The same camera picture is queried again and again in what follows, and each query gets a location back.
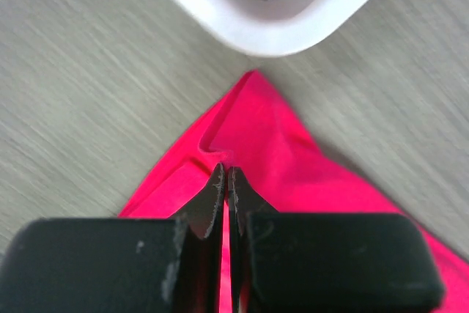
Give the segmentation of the red t shirt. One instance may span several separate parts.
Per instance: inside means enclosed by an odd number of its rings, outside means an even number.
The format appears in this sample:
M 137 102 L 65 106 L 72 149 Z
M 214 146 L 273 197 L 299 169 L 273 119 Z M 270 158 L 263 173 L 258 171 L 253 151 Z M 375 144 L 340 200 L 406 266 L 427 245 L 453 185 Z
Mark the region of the red t shirt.
M 396 211 L 379 191 L 327 159 L 278 91 L 251 71 L 155 164 L 122 216 L 169 216 L 202 189 L 218 163 L 240 167 L 279 210 Z

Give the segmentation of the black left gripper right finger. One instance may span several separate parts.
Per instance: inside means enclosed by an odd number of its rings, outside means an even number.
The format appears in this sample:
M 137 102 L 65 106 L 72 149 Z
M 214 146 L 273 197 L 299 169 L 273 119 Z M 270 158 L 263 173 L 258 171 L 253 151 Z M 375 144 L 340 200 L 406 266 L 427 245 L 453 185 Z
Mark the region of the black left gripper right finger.
M 281 213 L 227 177 L 234 312 L 431 312 L 445 287 L 417 226 L 396 213 Z

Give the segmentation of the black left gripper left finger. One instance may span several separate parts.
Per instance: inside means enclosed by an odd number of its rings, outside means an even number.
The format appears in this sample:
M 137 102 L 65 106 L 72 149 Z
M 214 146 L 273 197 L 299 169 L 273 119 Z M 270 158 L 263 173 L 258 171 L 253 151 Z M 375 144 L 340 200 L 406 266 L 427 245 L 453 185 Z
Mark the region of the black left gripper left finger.
M 41 218 L 1 262 L 3 312 L 217 312 L 225 171 L 169 218 Z

